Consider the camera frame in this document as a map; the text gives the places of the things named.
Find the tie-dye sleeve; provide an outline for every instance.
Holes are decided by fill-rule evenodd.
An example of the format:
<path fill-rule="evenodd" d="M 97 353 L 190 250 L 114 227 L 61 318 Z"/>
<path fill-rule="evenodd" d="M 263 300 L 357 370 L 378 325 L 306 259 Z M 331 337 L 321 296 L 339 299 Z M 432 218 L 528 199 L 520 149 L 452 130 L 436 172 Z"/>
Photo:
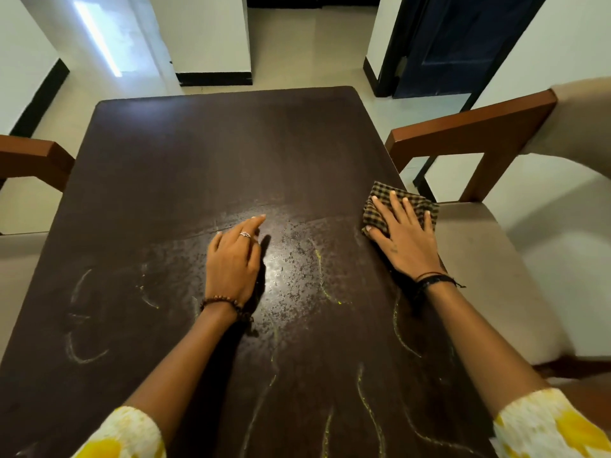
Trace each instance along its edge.
<path fill-rule="evenodd" d="M 611 458 L 607 435 L 558 389 L 533 392 L 494 420 L 500 458 Z"/>
<path fill-rule="evenodd" d="M 114 410 L 73 458 L 165 458 L 161 432 L 145 413 L 132 407 Z"/>

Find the checkered cloth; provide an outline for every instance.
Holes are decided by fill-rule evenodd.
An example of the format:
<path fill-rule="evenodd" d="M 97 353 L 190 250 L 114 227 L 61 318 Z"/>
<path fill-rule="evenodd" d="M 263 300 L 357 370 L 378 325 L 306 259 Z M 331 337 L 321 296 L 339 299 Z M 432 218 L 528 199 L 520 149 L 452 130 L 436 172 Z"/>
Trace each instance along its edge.
<path fill-rule="evenodd" d="M 363 209 L 363 223 L 365 225 L 371 225 L 378 228 L 381 232 L 384 233 L 385 236 L 390 236 L 388 231 L 388 225 L 386 221 L 378 212 L 378 209 L 373 205 L 373 201 L 371 200 L 371 196 L 377 196 L 382 204 L 388 207 L 392 211 L 392 206 L 390 205 L 390 192 L 394 190 L 397 192 L 397 197 L 399 198 L 399 202 L 401 199 L 407 198 L 409 202 L 412 204 L 414 208 L 414 212 L 418 217 L 418 221 L 420 222 L 420 226 L 424 227 L 424 212 L 431 211 L 431 220 L 433 230 L 435 229 L 435 224 L 437 223 L 437 216 L 439 214 L 439 205 L 435 204 L 428 199 L 417 195 L 408 193 L 402 189 L 393 188 L 392 186 L 385 185 L 384 183 L 380 183 L 379 181 L 373 184 L 373 188 L 371 188 L 371 193 L 369 193 L 369 198 L 367 198 L 367 202 L 365 203 L 365 208 Z M 369 237 L 367 234 L 367 230 L 363 227 L 363 233 L 365 236 Z"/>

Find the white wall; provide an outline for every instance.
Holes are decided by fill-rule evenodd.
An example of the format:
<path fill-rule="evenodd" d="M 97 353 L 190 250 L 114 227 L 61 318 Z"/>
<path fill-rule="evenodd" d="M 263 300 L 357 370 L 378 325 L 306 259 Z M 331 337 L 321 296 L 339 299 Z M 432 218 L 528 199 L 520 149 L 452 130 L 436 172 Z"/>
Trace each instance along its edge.
<path fill-rule="evenodd" d="M 244 1 L 150 0 L 176 72 L 250 72 Z"/>
<path fill-rule="evenodd" d="M 0 0 L 0 134 L 8 134 L 59 56 L 19 0 Z"/>
<path fill-rule="evenodd" d="M 378 6 L 378 14 L 367 48 L 367 61 L 378 78 L 400 6 L 401 0 L 380 0 Z"/>
<path fill-rule="evenodd" d="M 475 107 L 611 76 L 611 0 L 546 0 Z M 458 199 L 481 155 L 443 156 L 426 180 Z M 611 355 L 611 181 L 576 163 L 519 156 L 486 197 L 579 355 Z"/>

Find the hand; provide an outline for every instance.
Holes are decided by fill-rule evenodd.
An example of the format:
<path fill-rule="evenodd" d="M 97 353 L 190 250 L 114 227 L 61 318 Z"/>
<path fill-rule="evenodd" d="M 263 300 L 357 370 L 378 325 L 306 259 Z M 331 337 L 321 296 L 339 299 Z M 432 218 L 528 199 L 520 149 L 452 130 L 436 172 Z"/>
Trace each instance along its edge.
<path fill-rule="evenodd" d="M 401 206 L 397 193 L 390 192 L 390 204 L 395 212 L 394 215 L 377 197 L 373 196 L 372 200 L 388 223 L 390 238 L 386 238 L 380 230 L 372 226 L 368 225 L 366 229 L 369 237 L 378 244 L 393 267 L 413 280 L 433 272 L 445 274 L 437 255 L 431 212 L 425 212 L 423 230 L 407 198 L 403 198 L 403 206 Z"/>
<path fill-rule="evenodd" d="M 206 299 L 221 295 L 240 307 L 250 299 L 261 266 L 258 229 L 264 221 L 265 215 L 252 217 L 229 232 L 216 233 L 208 246 Z M 251 238 L 240 235 L 242 231 Z"/>

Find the chair seat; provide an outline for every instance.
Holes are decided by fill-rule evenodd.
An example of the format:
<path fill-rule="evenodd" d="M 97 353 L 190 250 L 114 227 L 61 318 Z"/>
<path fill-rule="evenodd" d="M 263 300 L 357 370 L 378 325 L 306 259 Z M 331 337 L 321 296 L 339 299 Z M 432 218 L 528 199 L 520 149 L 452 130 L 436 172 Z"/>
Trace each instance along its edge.
<path fill-rule="evenodd" d="M 0 360 L 17 321 L 47 233 L 0 236 Z"/>
<path fill-rule="evenodd" d="M 574 349 L 522 258 L 481 203 L 441 204 L 439 256 L 462 295 L 530 364 Z"/>

